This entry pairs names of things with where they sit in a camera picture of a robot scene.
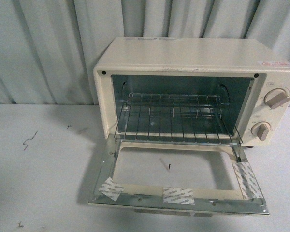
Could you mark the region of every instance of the table surface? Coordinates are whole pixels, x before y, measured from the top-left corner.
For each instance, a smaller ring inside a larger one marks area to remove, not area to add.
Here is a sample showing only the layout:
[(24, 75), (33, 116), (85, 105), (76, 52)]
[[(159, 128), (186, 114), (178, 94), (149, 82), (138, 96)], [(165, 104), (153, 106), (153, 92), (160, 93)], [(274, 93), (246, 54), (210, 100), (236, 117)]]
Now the table surface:
[(0, 232), (290, 231), (290, 108), (268, 146), (245, 149), (269, 216), (90, 206), (92, 167), (104, 146), (98, 106), (0, 105)]

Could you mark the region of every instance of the wire rack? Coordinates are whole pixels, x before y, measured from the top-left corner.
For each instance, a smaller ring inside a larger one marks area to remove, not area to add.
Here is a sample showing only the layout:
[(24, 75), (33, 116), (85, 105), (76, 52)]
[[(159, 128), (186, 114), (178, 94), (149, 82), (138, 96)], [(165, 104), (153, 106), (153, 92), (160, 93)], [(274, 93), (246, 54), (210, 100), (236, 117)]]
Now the wire rack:
[(223, 120), (219, 96), (130, 93), (115, 137), (125, 141), (238, 144)]

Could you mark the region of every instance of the tape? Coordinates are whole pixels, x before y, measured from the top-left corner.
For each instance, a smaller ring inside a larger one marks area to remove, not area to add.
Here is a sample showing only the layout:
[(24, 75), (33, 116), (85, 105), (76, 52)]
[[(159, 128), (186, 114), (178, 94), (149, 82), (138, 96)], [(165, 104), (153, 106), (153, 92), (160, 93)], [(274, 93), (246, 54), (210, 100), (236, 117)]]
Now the tape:
[(194, 205), (192, 189), (165, 187), (163, 188), (163, 203)]
[(119, 195), (124, 191), (124, 187), (115, 183), (110, 177), (99, 188), (99, 192), (105, 196), (111, 198), (113, 201), (117, 201)]
[(244, 200), (263, 198), (261, 189), (248, 162), (234, 163), (233, 168)]

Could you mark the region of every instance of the curtain fold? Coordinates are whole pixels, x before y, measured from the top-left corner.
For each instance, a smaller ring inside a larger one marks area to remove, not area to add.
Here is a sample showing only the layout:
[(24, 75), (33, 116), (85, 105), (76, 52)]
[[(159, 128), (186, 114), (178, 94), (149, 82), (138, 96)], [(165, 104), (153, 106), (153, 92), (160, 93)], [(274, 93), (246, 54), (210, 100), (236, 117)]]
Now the curtain fold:
[(253, 38), (290, 61), (290, 0), (0, 0), (0, 103), (97, 104), (118, 36)]

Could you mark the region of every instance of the temperature knob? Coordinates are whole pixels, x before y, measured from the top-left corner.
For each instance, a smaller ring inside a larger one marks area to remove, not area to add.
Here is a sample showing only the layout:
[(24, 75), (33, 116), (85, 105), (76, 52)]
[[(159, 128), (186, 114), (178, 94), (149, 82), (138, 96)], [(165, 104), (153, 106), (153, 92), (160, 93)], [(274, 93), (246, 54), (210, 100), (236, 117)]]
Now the temperature knob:
[(271, 125), (267, 122), (259, 122), (251, 128), (251, 133), (264, 141), (270, 132)]
[(265, 104), (267, 104), (272, 110), (280, 107), (290, 100), (287, 93), (280, 88), (273, 89), (264, 98)]

